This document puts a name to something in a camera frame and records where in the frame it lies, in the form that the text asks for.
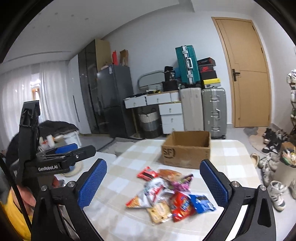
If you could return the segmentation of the yellow left sleeve forearm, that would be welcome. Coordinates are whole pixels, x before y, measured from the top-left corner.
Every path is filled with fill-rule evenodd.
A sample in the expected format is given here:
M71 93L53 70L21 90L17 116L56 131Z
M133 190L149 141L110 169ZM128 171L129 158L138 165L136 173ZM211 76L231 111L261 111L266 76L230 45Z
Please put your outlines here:
M6 204L1 202L1 206L3 207L4 213L21 239L31 240L29 228L25 222L23 214L14 203L11 191L8 194Z

